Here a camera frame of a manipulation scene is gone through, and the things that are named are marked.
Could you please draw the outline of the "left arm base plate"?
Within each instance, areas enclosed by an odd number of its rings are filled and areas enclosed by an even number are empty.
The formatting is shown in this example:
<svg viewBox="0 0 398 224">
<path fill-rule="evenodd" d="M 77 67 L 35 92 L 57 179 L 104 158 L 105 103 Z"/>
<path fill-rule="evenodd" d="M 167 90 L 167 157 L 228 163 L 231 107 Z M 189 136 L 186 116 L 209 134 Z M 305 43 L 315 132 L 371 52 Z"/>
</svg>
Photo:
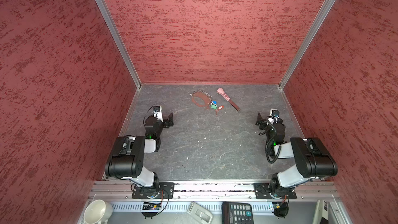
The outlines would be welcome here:
<svg viewBox="0 0 398 224">
<path fill-rule="evenodd" d="M 174 188 L 175 183 L 171 182 L 155 183 L 152 187 L 142 187 L 139 185 L 134 185 L 134 188 L 132 190 L 132 199 L 172 199 L 174 194 Z"/>
</svg>

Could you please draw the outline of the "red key tag key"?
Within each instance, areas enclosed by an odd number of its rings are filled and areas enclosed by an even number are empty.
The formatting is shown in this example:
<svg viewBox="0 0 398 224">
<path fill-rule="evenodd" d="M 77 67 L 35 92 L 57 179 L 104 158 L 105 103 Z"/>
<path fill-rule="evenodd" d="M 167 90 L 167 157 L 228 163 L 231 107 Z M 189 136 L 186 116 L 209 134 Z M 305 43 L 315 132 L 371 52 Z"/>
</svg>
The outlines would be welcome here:
<svg viewBox="0 0 398 224">
<path fill-rule="evenodd" d="M 224 106 L 220 106 L 216 108 L 216 115 L 224 108 Z"/>
</svg>

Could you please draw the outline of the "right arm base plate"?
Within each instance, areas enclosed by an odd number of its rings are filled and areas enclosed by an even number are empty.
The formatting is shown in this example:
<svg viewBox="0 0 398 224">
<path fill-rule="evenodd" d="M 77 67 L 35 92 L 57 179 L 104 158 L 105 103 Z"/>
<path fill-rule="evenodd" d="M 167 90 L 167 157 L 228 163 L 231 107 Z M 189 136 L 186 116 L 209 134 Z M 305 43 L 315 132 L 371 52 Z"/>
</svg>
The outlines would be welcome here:
<svg viewBox="0 0 398 224">
<path fill-rule="evenodd" d="M 253 186 L 258 200 L 297 199 L 295 188 L 284 188 L 274 183 L 254 183 Z"/>
</svg>

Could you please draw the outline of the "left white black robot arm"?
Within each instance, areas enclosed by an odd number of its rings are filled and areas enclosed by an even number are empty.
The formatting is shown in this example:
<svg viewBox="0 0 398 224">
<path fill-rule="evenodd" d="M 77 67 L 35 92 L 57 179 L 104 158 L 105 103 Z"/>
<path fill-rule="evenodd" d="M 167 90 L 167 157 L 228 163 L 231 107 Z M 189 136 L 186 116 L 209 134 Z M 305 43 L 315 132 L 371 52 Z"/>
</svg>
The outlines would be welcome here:
<svg viewBox="0 0 398 224">
<path fill-rule="evenodd" d="M 144 167 L 144 154 L 160 150 L 160 135 L 163 129 L 174 125 L 173 114 L 160 119 L 160 112 L 144 121 L 144 136 L 119 136 L 105 165 L 105 175 L 119 180 L 128 180 L 136 185 L 133 196 L 157 198 L 162 192 L 156 173 Z"/>
</svg>

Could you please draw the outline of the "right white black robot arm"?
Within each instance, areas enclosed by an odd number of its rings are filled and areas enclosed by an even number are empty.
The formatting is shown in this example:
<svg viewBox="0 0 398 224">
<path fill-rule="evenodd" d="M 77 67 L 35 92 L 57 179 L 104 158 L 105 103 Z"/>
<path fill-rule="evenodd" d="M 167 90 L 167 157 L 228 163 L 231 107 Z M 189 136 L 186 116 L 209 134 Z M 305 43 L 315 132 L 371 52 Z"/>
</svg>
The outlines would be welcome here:
<svg viewBox="0 0 398 224">
<path fill-rule="evenodd" d="M 272 175 L 268 183 L 255 183 L 257 199 L 296 199 L 297 186 L 308 181 L 336 176 L 338 167 L 319 138 L 291 138 L 285 142 L 286 126 L 279 111 L 272 109 L 270 115 L 258 114 L 256 125 L 260 135 L 266 136 L 265 155 L 268 163 L 278 159 L 293 158 L 295 164 Z"/>
</svg>

